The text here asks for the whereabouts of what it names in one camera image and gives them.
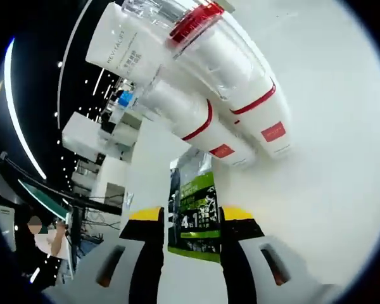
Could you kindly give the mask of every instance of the yellow stripe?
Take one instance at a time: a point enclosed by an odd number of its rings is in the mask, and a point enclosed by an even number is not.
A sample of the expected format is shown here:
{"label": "yellow stripe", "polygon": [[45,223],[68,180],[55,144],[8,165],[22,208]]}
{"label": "yellow stripe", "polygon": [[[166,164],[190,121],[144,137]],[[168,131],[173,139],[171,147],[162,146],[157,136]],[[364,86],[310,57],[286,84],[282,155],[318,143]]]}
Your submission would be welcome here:
{"label": "yellow stripe", "polygon": [[130,215],[130,220],[158,220],[161,207],[139,210]]}
{"label": "yellow stripe", "polygon": [[253,216],[251,213],[239,207],[223,206],[222,209],[224,210],[225,220],[253,219]]}

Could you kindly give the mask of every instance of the red lid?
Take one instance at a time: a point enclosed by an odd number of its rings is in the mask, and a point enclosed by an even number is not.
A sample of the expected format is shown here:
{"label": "red lid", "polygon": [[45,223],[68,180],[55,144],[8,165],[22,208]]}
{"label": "red lid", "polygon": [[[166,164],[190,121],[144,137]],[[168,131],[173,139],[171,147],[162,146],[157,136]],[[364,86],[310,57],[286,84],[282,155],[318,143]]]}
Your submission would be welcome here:
{"label": "red lid", "polygon": [[224,9],[218,3],[213,2],[206,6],[201,4],[184,16],[171,31],[170,36],[176,43],[180,43],[201,25],[215,16],[222,15],[223,12]]}

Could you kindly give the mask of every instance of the red label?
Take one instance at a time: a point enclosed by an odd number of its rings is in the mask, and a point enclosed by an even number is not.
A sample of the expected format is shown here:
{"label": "red label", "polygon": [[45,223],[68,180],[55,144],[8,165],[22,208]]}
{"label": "red label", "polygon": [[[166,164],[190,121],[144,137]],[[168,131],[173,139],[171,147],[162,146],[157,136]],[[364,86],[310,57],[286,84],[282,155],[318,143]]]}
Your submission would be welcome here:
{"label": "red label", "polygon": [[233,154],[233,152],[235,151],[228,147],[226,144],[222,144],[221,146],[210,151],[212,155],[215,155],[218,158],[224,158],[228,155]]}
{"label": "red label", "polygon": [[268,143],[275,141],[279,137],[282,137],[285,133],[286,130],[284,130],[283,124],[281,122],[278,122],[270,128],[262,131],[262,135]]}

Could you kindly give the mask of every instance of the red band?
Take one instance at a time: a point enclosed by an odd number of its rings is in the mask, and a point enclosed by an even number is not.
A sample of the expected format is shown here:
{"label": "red band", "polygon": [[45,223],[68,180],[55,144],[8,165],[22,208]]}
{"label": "red band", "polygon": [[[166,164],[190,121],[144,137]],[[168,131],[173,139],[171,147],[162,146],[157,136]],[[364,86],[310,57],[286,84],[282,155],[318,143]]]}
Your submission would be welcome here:
{"label": "red band", "polygon": [[243,114],[243,113],[245,113],[247,111],[250,111],[250,110],[256,108],[258,105],[264,103],[270,97],[272,97],[275,92],[276,92],[276,85],[273,82],[273,86],[272,86],[272,88],[270,89],[269,92],[267,92],[262,97],[260,97],[257,100],[255,100],[254,102],[248,104],[247,106],[244,106],[243,108],[241,108],[239,110],[231,110],[231,112],[233,112],[233,114],[235,114],[235,115],[240,115],[240,114]]}
{"label": "red band", "polygon": [[184,136],[182,140],[189,141],[190,139],[192,139],[193,137],[197,136],[198,134],[203,132],[205,129],[207,129],[207,127],[210,125],[211,121],[213,120],[213,107],[211,106],[211,103],[208,99],[207,99],[207,106],[208,106],[208,117],[207,117],[206,122],[194,132],[191,132],[189,135]]}

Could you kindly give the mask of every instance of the green product package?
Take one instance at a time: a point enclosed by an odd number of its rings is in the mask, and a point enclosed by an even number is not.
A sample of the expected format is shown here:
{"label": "green product package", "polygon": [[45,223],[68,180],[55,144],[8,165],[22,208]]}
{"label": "green product package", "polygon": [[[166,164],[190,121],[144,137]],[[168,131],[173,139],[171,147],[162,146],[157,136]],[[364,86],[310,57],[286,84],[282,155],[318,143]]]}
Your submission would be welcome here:
{"label": "green product package", "polygon": [[[191,161],[189,153],[194,154]],[[198,150],[186,156],[185,165],[179,162],[172,172],[168,251],[219,263],[220,219],[211,158]]]}

